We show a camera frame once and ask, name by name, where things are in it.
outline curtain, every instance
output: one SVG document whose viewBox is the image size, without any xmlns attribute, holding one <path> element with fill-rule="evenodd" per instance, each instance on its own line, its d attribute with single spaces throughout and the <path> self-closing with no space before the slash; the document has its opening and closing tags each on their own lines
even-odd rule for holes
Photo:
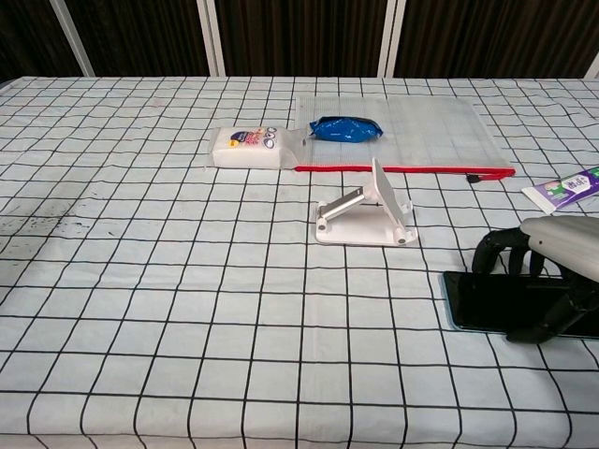
<svg viewBox="0 0 599 449">
<path fill-rule="evenodd" d="M 24 75 L 81 75 L 48 0 L 0 3 L 0 82 Z"/>
<path fill-rule="evenodd" d="M 66 0 L 95 74 L 209 75 L 195 0 Z"/>
<path fill-rule="evenodd" d="M 387 0 L 216 0 L 228 75 L 374 77 Z"/>
<path fill-rule="evenodd" d="M 582 78 L 597 0 L 408 0 L 395 76 Z"/>
</svg>

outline blue package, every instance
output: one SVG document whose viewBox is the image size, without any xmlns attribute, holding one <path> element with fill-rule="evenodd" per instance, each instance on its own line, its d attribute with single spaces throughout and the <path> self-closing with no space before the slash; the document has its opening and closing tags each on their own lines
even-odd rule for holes
<svg viewBox="0 0 599 449">
<path fill-rule="evenodd" d="M 312 134 L 323 140 L 360 143 L 383 136 L 383 130 L 370 119 L 359 117 L 321 117 L 311 122 Z"/>
</svg>

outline phone stand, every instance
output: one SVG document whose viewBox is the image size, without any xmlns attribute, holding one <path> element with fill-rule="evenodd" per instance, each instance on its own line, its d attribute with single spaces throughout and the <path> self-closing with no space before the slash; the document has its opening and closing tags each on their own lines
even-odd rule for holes
<svg viewBox="0 0 599 449">
<path fill-rule="evenodd" d="M 375 204 L 361 204 L 366 201 Z M 318 203 L 316 240 L 325 244 L 402 246 L 418 237 L 415 229 L 403 225 L 403 215 L 410 210 L 412 202 L 397 204 L 385 172 L 373 158 L 371 182 L 328 204 Z"/>
</svg>

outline black phone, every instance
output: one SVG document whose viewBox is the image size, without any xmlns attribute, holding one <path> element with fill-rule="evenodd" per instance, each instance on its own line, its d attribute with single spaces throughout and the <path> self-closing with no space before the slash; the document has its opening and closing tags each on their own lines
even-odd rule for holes
<svg viewBox="0 0 599 449">
<path fill-rule="evenodd" d="M 443 281 L 453 324 L 493 332 L 533 326 L 568 290 L 558 278 L 446 271 Z M 587 313 L 562 335 L 599 338 L 599 310 Z"/>
</svg>

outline purple toothpaste tube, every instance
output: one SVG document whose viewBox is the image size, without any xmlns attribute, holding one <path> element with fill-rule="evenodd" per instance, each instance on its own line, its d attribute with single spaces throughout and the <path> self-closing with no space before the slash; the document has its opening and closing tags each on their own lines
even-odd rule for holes
<svg viewBox="0 0 599 449">
<path fill-rule="evenodd" d="M 599 167 L 579 171 L 561 180 L 525 187 L 522 192 L 546 214 L 599 192 Z"/>
</svg>

